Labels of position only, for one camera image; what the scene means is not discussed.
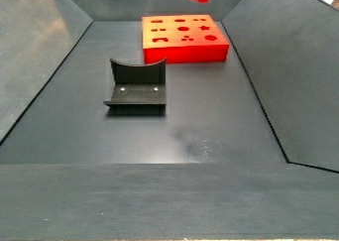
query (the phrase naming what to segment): gray floor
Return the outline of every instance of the gray floor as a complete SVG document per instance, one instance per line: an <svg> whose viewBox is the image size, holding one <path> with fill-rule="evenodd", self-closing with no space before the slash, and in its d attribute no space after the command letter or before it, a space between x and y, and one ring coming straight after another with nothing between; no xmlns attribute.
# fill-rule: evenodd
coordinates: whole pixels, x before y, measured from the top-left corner
<svg viewBox="0 0 339 241"><path fill-rule="evenodd" d="M167 65L164 117L113 117L109 58L141 63L139 23L95 23L0 148L0 164L281 161L235 51Z"/></svg>
<svg viewBox="0 0 339 241"><path fill-rule="evenodd" d="M168 65L165 117L107 116L139 42L90 26L1 146L0 239L337 238L339 176L284 162L233 50Z"/></svg>

